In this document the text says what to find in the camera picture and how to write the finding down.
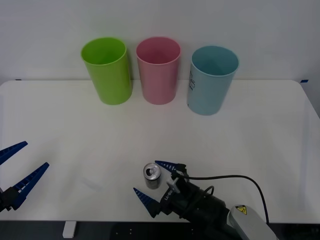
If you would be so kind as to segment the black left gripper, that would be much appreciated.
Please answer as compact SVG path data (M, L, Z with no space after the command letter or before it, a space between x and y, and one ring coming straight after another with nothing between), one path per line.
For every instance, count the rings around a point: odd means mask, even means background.
M0 151L0 165L6 162L9 158L15 155L22 148L27 146L26 141L9 146ZM43 176L45 171L49 167L49 163L45 162L23 180L9 187L7 190L0 193L0 211L10 211L11 209L17 210L22 203L27 199L27 195L34 188L40 178Z

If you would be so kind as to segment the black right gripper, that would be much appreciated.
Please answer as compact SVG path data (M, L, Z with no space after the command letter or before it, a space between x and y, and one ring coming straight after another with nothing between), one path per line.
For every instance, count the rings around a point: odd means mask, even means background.
M161 212L166 215L174 212L180 219L186 219L201 198L200 188L190 182L185 164L160 160L155 163L172 173L166 181L168 190L160 203L134 187L135 194L152 218Z

